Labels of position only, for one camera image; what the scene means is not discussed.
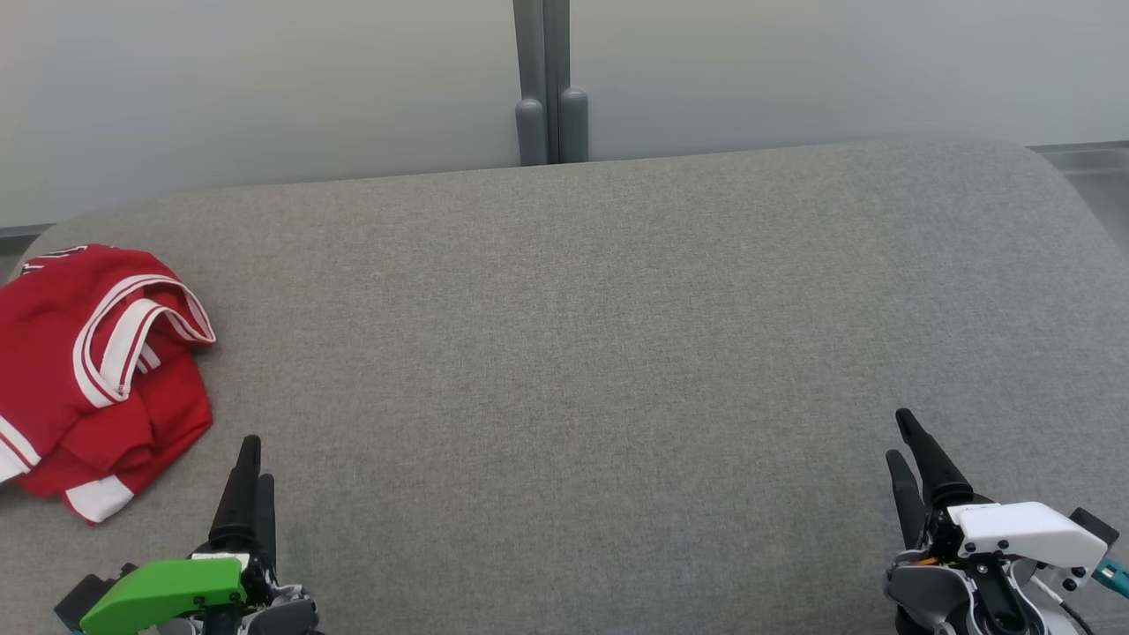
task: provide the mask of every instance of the red jersey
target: red jersey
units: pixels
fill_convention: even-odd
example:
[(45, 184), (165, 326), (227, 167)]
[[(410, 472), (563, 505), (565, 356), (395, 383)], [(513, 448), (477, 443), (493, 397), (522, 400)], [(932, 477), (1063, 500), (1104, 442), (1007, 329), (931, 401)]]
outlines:
[(0, 481), (121, 508), (211, 425), (200, 301), (152, 254), (82, 245), (0, 287)]

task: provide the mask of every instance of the teal connector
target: teal connector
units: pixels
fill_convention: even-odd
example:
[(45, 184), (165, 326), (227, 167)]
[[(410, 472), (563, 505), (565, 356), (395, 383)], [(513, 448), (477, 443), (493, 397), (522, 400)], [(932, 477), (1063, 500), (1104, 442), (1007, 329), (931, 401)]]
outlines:
[(1110, 591), (1129, 599), (1129, 573), (1126, 573), (1118, 563), (1103, 558), (1094, 571), (1094, 580)]

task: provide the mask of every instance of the metal bracket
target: metal bracket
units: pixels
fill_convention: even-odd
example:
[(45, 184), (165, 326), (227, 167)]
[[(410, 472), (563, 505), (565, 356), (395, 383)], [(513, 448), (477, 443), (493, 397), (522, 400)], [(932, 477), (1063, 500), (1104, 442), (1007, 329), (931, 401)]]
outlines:
[(514, 0), (522, 165), (588, 160), (588, 95), (571, 86), (568, 0)]

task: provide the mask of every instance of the white wall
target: white wall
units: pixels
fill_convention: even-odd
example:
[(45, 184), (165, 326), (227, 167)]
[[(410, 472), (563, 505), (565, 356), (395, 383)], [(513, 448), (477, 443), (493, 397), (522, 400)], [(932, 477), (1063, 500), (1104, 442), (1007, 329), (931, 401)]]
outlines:
[(2, 0), (0, 227), (518, 164), (509, 0)]
[(574, 0), (590, 156), (1129, 139), (1126, 0)]

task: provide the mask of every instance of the gray upholstered cushion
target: gray upholstered cushion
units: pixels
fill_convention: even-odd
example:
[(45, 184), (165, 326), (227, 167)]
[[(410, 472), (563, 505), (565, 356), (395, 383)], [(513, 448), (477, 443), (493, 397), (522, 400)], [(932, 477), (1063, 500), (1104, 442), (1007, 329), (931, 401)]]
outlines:
[[(178, 195), (50, 230), (195, 289), (216, 425), (89, 529), (0, 494), (0, 614), (205, 536), (240, 437), (333, 634), (891, 633), (912, 407), (1129, 529), (1129, 268), (1043, 159), (877, 142)], [(1076, 600), (1106, 633), (1129, 603)]]

